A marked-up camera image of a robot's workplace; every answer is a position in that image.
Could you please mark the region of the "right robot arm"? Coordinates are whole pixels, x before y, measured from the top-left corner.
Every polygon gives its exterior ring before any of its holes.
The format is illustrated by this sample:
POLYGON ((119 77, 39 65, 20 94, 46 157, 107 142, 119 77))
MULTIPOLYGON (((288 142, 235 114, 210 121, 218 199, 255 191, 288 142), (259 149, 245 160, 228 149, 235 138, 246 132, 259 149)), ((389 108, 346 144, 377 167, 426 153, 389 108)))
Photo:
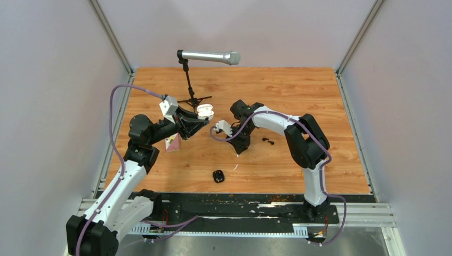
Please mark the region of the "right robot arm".
POLYGON ((217 133, 226 134, 226 141, 239 155, 251 144, 255 129, 264 128, 285 137, 290 155, 301 167, 304 177, 304 215, 310 222, 319 222, 329 207, 325 184, 325 165, 331 160, 330 144, 315 118, 286 115, 262 103, 246 105, 236 101, 230 108, 236 124, 221 120, 215 124, 217 133))

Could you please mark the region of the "white earbud charging case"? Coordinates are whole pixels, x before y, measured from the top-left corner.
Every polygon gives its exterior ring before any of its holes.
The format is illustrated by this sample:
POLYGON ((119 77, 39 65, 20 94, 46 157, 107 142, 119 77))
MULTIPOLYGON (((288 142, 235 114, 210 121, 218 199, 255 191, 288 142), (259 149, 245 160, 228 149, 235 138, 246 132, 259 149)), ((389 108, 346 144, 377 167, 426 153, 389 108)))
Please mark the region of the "white earbud charging case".
POLYGON ((211 104, 201 104, 196 108, 198 119, 211 120, 214 117, 213 106, 211 104))

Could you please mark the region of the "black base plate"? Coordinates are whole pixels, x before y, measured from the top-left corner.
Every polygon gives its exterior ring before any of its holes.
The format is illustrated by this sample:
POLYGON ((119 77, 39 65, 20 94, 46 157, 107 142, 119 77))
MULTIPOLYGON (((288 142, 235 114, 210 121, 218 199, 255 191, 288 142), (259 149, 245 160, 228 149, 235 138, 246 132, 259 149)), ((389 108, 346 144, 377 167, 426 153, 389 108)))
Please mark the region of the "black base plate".
POLYGON ((320 218, 311 220, 303 202, 301 194, 162 193, 146 219, 170 225, 197 216, 189 229, 226 231, 282 231, 290 223, 325 227, 340 222, 335 205, 329 204, 320 218))

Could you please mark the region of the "perforated metal rail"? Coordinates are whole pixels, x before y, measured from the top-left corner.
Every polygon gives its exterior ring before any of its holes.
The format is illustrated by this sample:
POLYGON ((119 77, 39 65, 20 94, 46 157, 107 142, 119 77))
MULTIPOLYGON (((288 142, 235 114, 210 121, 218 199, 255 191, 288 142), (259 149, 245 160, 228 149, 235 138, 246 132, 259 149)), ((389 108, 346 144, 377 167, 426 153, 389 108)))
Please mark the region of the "perforated metal rail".
POLYGON ((264 238, 308 238, 308 229, 307 227, 300 226, 298 224, 289 224, 288 228, 285 227, 282 231, 252 231, 237 229, 236 231, 226 231, 226 229, 205 229, 200 230, 199 228, 188 228, 188 226, 182 228, 176 228, 175 230, 157 230, 152 229, 153 226, 151 224, 140 223, 136 225, 131 231, 129 231, 128 235, 142 235, 143 237, 157 236, 165 237, 173 234, 174 236, 199 236, 199 237, 264 237, 264 238))

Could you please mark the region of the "black earbud charging case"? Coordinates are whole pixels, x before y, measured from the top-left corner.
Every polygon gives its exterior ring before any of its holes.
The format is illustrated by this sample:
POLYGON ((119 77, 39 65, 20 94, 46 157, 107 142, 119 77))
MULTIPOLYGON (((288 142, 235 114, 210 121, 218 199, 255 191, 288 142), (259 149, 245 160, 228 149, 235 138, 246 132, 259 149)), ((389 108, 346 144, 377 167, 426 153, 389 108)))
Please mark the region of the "black earbud charging case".
POLYGON ((215 183, 222 183, 225 181, 225 176, 222 170, 213 171, 212 176, 215 183))

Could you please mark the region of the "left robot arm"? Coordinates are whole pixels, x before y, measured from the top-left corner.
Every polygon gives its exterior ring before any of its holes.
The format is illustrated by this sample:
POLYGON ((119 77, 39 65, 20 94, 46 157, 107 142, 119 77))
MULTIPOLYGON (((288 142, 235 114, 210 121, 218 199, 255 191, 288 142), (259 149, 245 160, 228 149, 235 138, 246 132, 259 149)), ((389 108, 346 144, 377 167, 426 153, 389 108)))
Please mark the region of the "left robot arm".
POLYGON ((174 134, 188 139, 208 125, 213 106, 202 104, 194 112, 167 102, 160 103, 164 118, 154 123, 144 114, 129 122, 129 142, 119 155, 120 168, 102 195, 81 215, 66 223, 68 255, 116 255, 126 235, 145 218, 163 215, 161 195, 144 189, 125 206, 132 190, 154 166, 160 153, 154 145, 174 134))

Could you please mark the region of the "silver microphone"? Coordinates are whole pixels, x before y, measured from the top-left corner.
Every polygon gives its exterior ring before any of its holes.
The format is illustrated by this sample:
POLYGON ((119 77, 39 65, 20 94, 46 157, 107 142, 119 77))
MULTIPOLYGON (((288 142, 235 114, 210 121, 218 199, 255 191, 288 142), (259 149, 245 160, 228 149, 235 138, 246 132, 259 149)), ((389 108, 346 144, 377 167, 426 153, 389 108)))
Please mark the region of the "silver microphone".
POLYGON ((240 53, 235 51, 206 52, 206 51, 178 50, 177 57, 184 60, 218 62, 230 66, 238 65, 241 59, 240 53))

